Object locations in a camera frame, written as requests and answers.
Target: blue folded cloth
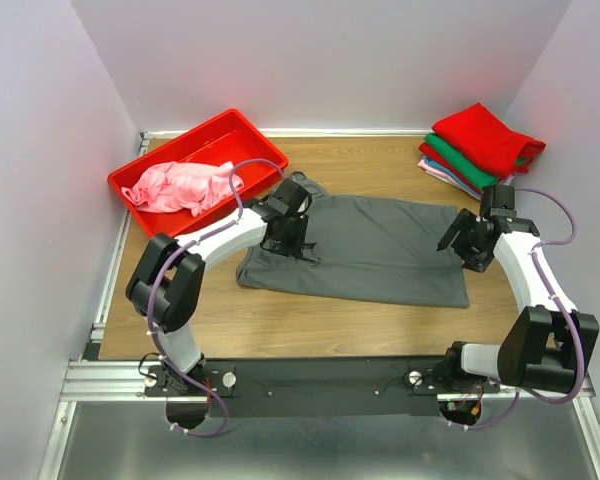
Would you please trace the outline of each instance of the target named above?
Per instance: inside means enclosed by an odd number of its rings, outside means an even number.
[[[442,165],[440,165],[438,162],[436,162],[435,160],[433,160],[430,157],[427,157],[426,155],[422,156],[422,159],[425,161],[425,163],[427,165],[429,165],[431,168],[434,168],[436,170],[438,170],[439,172],[444,173],[445,175],[450,176],[451,178],[453,178],[456,183],[458,184],[458,186],[460,188],[462,188],[463,190],[465,190],[469,195],[471,195],[472,197],[478,197],[478,194],[471,189],[465,182],[463,182],[462,180],[460,180],[455,173],[453,173],[451,170],[449,170],[448,168],[443,167]]]

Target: clothing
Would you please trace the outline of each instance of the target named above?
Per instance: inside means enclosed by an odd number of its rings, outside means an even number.
[[[159,163],[149,167],[132,188],[122,188],[122,194],[138,210],[154,213],[177,212],[183,208],[194,217],[232,195],[229,187],[231,162],[219,167],[200,163]],[[236,190],[244,186],[233,176]]]
[[[510,130],[480,103],[436,122],[433,131],[477,168],[502,179],[514,172],[527,173],[529,164],[546,147],[544,142]],[[525,162],[516,165],[518,158]]]
[[[453,148],[435,133],[430,133],[424,137],[424,141],[431,145],[431,147],[438,152],[448,164],[452,165],[456,171],[462,173],[463,176],[478,190],[482,190],[487,185],[498,183],[498,177],[480,170],[458,150]]]
[[[432,175],[443,182],[448,183],[449,185],[453,185],[454,187],[467,192],[475,199],[480,199],[480,196],[471,190],[471,188],[469,188],[465,183],[463,183],[462,180],[456,178],[455,175],[453,175],[453,172],[446,170],[443,166],[438,165],[433,160],[427,159],[426,156],[422,157],[422,160],[420,160],[418,166],[429,175]]]
[[[467,307],[462,261],[436,251],[456,217],[451,206],[388,198],[329,195],[295,172],[312,195],[306,259],[249,249],[240,285],[306,295],[405,305]]]
[[[447,170],[452,172],[462,183],[467,185],[471,190],[473,190],[478,195],[482,195],[482,190],[478,189],[475,185],[473,185],[462,173],[456,170],[453,165],[448,163],[442,156],[436,152],[431,145],[428,143],[422,142],[418,149],[427,157],[435,160],[435,162],[439,165],[442,165]]]

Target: wooden surface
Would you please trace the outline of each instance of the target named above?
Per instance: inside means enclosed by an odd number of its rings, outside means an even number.
[[[476,210],[478,202],[416,165],[420,137],[278,138],[300,170],[330,193],[400,198]],[[162,141],[153,140],[155,148]],[[138,359],[154,351],[124,289],[147,242],[131,221],[111,302],[101,359]],[[442,354],[455,340],[500,343],[517,318],[497,262],[465,271],[471,306],[387,305],[244,288],[235,281],[241,252],[206,273],[192,322],[211,357]]]

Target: white wall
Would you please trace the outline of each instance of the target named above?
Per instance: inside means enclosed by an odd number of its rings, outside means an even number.
[[[36,478],[121,219],[137,129],[66,0],[0,1],[0,479]]]
[[[547,256],[579,309],[600,322],[600,0],[573,2],[505,121],[547,142],[520,183],[558,194],[574,211],[579,237],[547,247]],[[568,232],[556,209],[537,198],[520,202],[543,236]],[[600,412],[600,337],[590,371]]]
[[[141,130],[228,107],[259,127],[504,114],[569,0],[73,0]]]

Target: cable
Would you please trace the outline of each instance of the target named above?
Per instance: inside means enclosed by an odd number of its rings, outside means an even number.
[[[480,388],[480,396],[478,397],[478,403],[476,406],[482,409],[482,397],[484,397],[484,388],[482,387],[482,382],[478,384],[478,388]]]
[[[561,405],[564,403],[568,403],[571,400],[573,400],[574,398],[576,398],[576,396],[580,392],[580,389],[582,388],[582,384],[584,383],[584,375],[585,375],[584,352],[582,350],[582,341],[580,340],[580,335],[578,334],[578,328],[576,327],[576,324],[573,321],[573,318],[571,317],[571,313],[569,313],[567,311],[567,308],[564,306],[564,303],[562,303],[562,300],[556,295],[556,291],[553,288],[553,285],[551,285],[551,282],[549,281],[549,278],[547,277],[546,272],[544,271],[544,269],[542,268],[542,265],[540,264],[540,260],[538,259],[537,250],[545,245],[568,245],[569,243],[573,242],[573,240],[576,238],[576,235],[578,234],[578,226],[577,226],[575,218],[573,217],[573,214],[571,213],[569,208],[567,208],[567,206],[564,203],[562,203],[562,201],[560,201],[558,198],[554,197],[552,194],[543,192],[542,190],[537,190],[535,188],[527,188],[527,187],[516,188],[516,190],[518,190],[520,192],[536,193],[538,195],[542,195],[543,197],[548,198],[549,200],[553,201],[556,205],[558,205],[562,209],[562,211],[565,213],[565,215],[569,219],[569,222],[571,223],[571,235],[569,235],[569,237],[567,237],[566,239],[540,241],[537,244],[535,244],[533,246],[533,248],[531,249],[531,258],[533,260],[533,264],[536,267],[536,270],[538,271],[538,275],[540,276],[540,279],[542,280],[542,283],[544,284],[545,288],[549,292],[550,297],[553,299],[555,304],[558,306],[560,313],[564,317],[565,321],[567,322],[567,326],[569,327],[569,333],[571,334],[571,339],[573,340],[573,347],[576,351],[576,381],[573,384],[573,388],[571,389],[571,391],[569,393],[567,393],[564,397],[559,397],[559,398],[546,397],[530,388],[526,389],[526,391],[529,392],[534,397],[538,398],[539,400],[550,403],[552,405]]]
[[[148,371],[147,371],[147,373],[144,373],[144,372],[141,370],[141,368],[142,368],[142,365],[144,364],[144,362],[146,362],[146,361],[147,361],[147,358],[148,358],[148,357],[150,357],[151,355],[154,355],[154,356],[156,356],[156,357],[159,357],[159,356],[160,356],[160,354],[159,354],[159,353],[156,353],[156,352],[149,352],[149,353],[147,353],[146,355],[144,355],[144,356],[143,356],[143,357],[140,359],[140,362],[138,362],[138,373],[139,373],[140,375],[142,375],[143,377],[145,377],[145,378],[150,378],[150,379],[152,379],[152,380],[156,380],[156,381],[157,381],[157,380],[158,380],[158,377],[157,377],[157,376],[156,376],[154,373],[151,373],[151,372],[148,372]]]
[[[467,403],[467,400],[469,400],[469,397],[471,397],[471,395],[473,395],[473,389],[479,387],[480,390],[480,394],[478,395],[478,402],[477,405],[480,405],[482,402],[482,396],[484,395],[484,388],[482,388],[482,382],[478,381],[476,383],[473,384],[473,386],[471,387],[471,389],[469,390],[469,393],[467,393],[461,400],[460,402],[456,403],[456,408],[457,407],[461,407],[462,405],[464,405],[465,403]]]
[[[511,402],[511,405],[509,405],[509,408],[507,408],[500,416],[494,418],[490,422],[482,423],[480,425],[469,426],[469,425],[462,425],[460,423],[455,423],[455,422],[452,422],[451,420],[449,420],[448,425],[450,427],[456,426],[458,428],[462,428],[465,431],[466,430],[486,430],[487,428],[495,427],[500,422],[502,422],[505,418],[507,418],[509,415],[511,415],[511,412],[513,412],[513,410],[516,408],[516,405],[518,404],[519,399],[520,399],[520,391],[516,388],[516,394],[513,397],[513,401]]]
[[[462,397],[460,400],[453,400],[453,401],[449,401],[449,404],[453,404],[455,409],[460,408],[461,406],[463,406],[465,403],[467,403],[467,400],[469,400],[469,398],[471,397],[471,395],[473,395],[473,390],[479,385],[481,384],[479,381],[474,383],[471,388],[469,389],[469,393],[467,393],[464,397]]]
[[[173,262],[175,262],[176,259],[180,255],[182,255],[184,252],[186,252],[189,248],[193,247],[194,245],[197,245],[200,242],[206,240],[207,238],[217,235],[220,232],[224,232],[225,230],[227,230],[228,228],[231,228],[232,226],[234,226],[235,224],[237,224],[240,221],[240,219],[242,218],[242,213],[244,211],[244,205],[242,203],[242,199],[240,198],[240,194],[238,193],[238,191],[236,190],[236,187],[233,184],[233,176],[235,175],[235,172],[239,168],[242,168],[246,165],[250,165],[253,163],[267,163],[267,164],[275,167],[275,169],[278,171],[278,173],[280,174],[282,179],[285,178],[284,172],[282,171],[282,169],[280,168],[279,165],[276,165],[271,160],[266,160],[264,158],[252,158],[250,160],[245,160],[244,162],[239,163],[238,165],[235,165],[231,169],[231,172],[229,172],[229,188],[231,188],[231,193],[233,193],[233,196],[235,197],[236,202],[238,203],[238,217],[234,220],[231,220],[231,221],[225,223],[224,225],[219,226],[218,228],[211,230],[210,232],[207,232],[207,233],[201,235],[200,238],[191,240],[189,243],[179,247],[175,252],[173,252],[171,255],[169,255],[169,257],[162,264],[162,267],[158,271],[158,275],[156,276],[156,279],[153,282],[153,285],[151,286],[151,293],[149,294],[149,302],[147,304],[147,327],[149,328],[149,333],[151,334],[153,343],[155,344],[156,348],[160,352],[160,360],[162,360],[165,365],[169,366],[185,382],[189,383],[190,385],[193,385],[194,387],[207,393],[207,395],[210,395],[211,397],[213,397],[213,399],[216,402],[218,402],[218,405],[220,405],[220,408],[222,409],[222,413],[223,413],[222,424],[218,428],[216,428],[215,430],[212,430],[210,432],[197,432],[194,430],[189,430],[186,428],[182,428],[175,423],[171,425],[171,429],[183,432],[185,435],[192,435],[194,437],[212,437],[214,435],[219,434],[220,432],[222,432],[222,430],[224,430],[225,426],[227,425],[227,422],[229,421],[229,409],[227,408],[227,405],[224,403],[224,400],[222,400],[222,398],[220,398],[220,395],[218,395],[216,392],[214,392],[211,388],[204,385],[203,383],[200,383],[200,382],[194,380],[193,378],[189,377],[186,374],[186,372],[182,372],[167,356],[167,353],[165,352],[162,344],[160,343],[160,338],[158,335],[158,332],[159,332],[158,325],[156,324],[155,319],[153,318],[153,312],[154,312],[155,304],[156,304],[156,295],[158,293],[158,288],[160,287],[165,274],[167,273],[169,268],[171,268],[171,265],[173,265]]]

